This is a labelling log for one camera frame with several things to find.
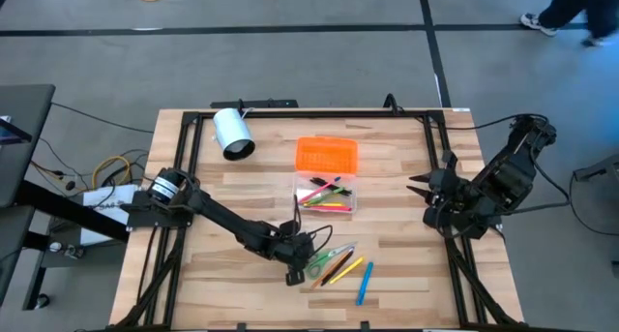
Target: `wooden table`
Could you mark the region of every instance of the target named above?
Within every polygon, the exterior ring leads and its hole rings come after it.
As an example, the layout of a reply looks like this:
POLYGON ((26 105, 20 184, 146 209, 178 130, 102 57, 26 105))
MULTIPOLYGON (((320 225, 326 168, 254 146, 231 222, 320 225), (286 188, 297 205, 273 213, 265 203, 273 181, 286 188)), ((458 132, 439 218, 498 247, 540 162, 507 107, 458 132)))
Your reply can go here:
MULTIPOLYGON (((182 113, 160 112, 147 176, 173 165, 182 113)), ((473 125, 468 110, 445 109, 445 116, 448 127, 473 125)), ((356 254, 375 264, 366 303, 355 305, 364 265, 332 286, 310 290, 308 280, 287 287, 283 264, 247 252, 230 233, 196 216, 185 243, 173 328, 236 328, 238 322, 248 328, 359 328, 363 320, 372 328, 458 326, 443 240, 422 223, 423 199, 404 188, 411 184, 409 176, 430 171, 422 124, 393 118, 249 119, 248 124, 256 150, 231 163, 211 139, 215 129, 207 120, 196 176, 213 199, 242 217, 275 225, 292 217, 298 137, 339 136, 359 142, 359 209, 354 215, 304 213, 303 229, 333 225, 329 247, 358 242, 356 254)), ((438 134, 434 137, 438 143, 438 134)), ((459 174, 472 178, 484 166, 475 131, 450 131, 449 137, 459 157, 459 174)), ((440 157, 440 144, 437 149, 440 157)), ((135 302, 150 233, 140 229, 131 235, 110 323, 124 317, 135 302)), ((318 236, 316 243, 323 239, 318 236)), ((473 240, 473 249, 482 282, 508 314, 522 319, 502 239, 490 231, 473 240)), ((469 319, 474 320, 470 289, 462 280, 469 319)), ((162 319, 167 284, 162 287, 155 322, 162 319)))

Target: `black table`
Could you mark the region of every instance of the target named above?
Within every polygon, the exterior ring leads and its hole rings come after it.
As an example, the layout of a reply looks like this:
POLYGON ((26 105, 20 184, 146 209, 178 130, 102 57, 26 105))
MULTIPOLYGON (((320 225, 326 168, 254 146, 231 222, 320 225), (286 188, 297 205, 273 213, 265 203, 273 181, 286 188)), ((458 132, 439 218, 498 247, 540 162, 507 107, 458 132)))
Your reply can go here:
POLYGON ((63 196, 24 180, 39 136, 51 107, 53 85, 0 86, 0 116, 11 116, 11 124, 32 136, 28 143, 5 145, 0 149, 0 305, 4 300, 22 248, 41 251, 37 267, 26 294, 23 309, 34 309, 46 268, 88 265, 102 257, 122 259, 125 246, 93 247, 82 259, 70 259, 47 250, 53 241, 79 245, 81 228, 93 230, 124 245, 129 239, 125 225, 102 216, 63 196), (39 234, 28 228, 35 210, 72 226, 59 232, 39 234))

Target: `caster wheel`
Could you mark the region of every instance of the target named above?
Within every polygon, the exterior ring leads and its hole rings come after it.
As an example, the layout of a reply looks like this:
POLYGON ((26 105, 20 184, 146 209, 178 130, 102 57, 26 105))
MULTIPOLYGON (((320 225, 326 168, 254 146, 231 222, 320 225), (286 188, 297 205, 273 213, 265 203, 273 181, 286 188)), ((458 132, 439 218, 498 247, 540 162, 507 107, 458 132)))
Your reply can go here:
POLYGON ((45 308, 46 306, 49 305, 49 302, 50 302, 49 297, 46 294, 41 293, 37 297, 37 306, 35 307, 35 309, 45 308))

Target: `clear plastic container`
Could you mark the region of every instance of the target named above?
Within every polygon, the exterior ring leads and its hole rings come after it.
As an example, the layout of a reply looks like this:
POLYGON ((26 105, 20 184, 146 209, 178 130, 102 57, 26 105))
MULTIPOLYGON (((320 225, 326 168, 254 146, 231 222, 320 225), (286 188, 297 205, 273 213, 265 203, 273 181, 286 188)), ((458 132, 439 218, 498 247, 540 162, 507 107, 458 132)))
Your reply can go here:
POLYGON ((354 174, 297 171, 294 174, 293 189, 301 211, 353 213, 357 210, 357 185, 354 174), (317 179, 332 182, 333 187, 324 188, 305 202, 301 202, 304 197, 321 189, 319 184, 313 182, 317 179), (334 193, 334 189, 337 188, 343 190, 334 193))

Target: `jeans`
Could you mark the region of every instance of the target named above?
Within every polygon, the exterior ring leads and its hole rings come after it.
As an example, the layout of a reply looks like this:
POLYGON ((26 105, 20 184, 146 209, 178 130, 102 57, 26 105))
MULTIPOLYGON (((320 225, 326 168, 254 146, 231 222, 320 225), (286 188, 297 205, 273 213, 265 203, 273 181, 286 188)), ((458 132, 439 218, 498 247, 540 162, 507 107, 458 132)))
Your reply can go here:
POLYGON ((618 8, 619 0, 552 0, 539 22, 546 28, 560 28, 584 10, 591 36, 603 38, 617 30, 618 8))

